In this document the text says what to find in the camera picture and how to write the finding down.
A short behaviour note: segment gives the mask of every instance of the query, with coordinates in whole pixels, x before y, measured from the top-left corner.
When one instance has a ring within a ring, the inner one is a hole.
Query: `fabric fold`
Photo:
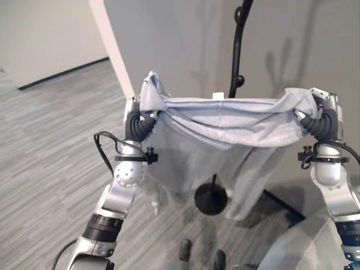
[[[307,134],[294,109],[314,118],[318,114],[307,89],[286,88],[280,99],[171,98],[151,71],[142,86],[140,110],[161,112],[143,145],[154,147],[159,161],[148,167],[144,189],[153,197],[162,191],[170,201],[185,202],[217,173],[232,191],[227,217],[244,219],[288,146]]]

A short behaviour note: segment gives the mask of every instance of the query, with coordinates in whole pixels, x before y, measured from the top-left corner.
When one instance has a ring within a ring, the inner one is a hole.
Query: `black baseboard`
[[[108,59],[109,59],[108,57],[105,57],[105,58],[102,58],[102,59],[99,59],[99,60],[96,60],[96,61],[92,61],[92,62],[90,62],[90,63],[84,64],[84,65],[81,65],[81,66],[76,66],[76,67],[74,67],[74,68],[72,68],[72,69],[68,69],[68,70],[65,70],[65,71],[63,71],[63,72],[60,72],[60,73],[51,75],[51,76],[46,77],[46,78],[43,78],[43,79],[41,79],[41,80],[37,80],[36,82],[29,83],[29,84],[27,84],[27,85],[21,86],[21,87],[19,87],[18,89],[19,89],[19,90],[24,90],[24,89],[27,89],[27,88],[29,88],[29,87],[31,87],[31,86],[36,86],[36,85],[39,84],[39,83],[46,82],[47,80],[51,80],[51,79],[53,79],[53,78],[62,76],[62,75],[64,75],[64,74],[67,74],[67,73],[70,73],[70,72],[73,72],[73,71],[76,71],[76,70],[79,70],[79,69],[82,69],[82,68],[86,68],[87,66],[91,66],[91,65],[94,65],[94,64],[97,64],[97,63],[106,61],[106,60],[108,60]]]

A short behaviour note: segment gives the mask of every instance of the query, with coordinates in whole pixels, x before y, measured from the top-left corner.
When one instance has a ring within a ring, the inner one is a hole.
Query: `person's foot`
[[[181,240],[179,249],[179,260],[188,262],[190,260],[192,242],[189,239],[184,238]]]
[[[225,270],[226,255],[222,250],[218,250],[214,256],[214,270]]]

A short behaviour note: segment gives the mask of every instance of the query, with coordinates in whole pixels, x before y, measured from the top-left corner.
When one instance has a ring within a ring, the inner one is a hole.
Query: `black round base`
[[[195,205],[205,215],[220,214],[227,205],[227,194],[218,184],[202,184],[195,192]]]

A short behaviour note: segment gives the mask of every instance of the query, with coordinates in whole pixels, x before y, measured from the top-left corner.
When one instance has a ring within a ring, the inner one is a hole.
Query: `silver robot arm segment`
[[[112,256],[116,239],[127,217],[135,190],[143,180],[146,164],[157,162],[154,149],[145,154],[141,142],[152,131],[157,112],[140,118],[139,103],[127,102],[124,114],[125,144],[115,160],[120,163],[114,170],[112,184],[105,187],[84,233],[78,237],[67,270],[113,270]]]
[[[312,119],[298,110],[294,113],[318,142],[313,151],[311,146],[304,146],[304,152],[299,153],[298,158],[303,162],[303,169],[309,168],[311,162],[314,162],[311,179],[320,189],[328,212],[335,222],[343,242],[345,257],[352,261],[344,269],[360,269],[360,195],[351,185],[345,167],[349,158],[343,155],[346,147],[343,141],[342,108],[337,95],[317,88],[312,88],[311,91],[318,108],[322,109],[321,118]]]

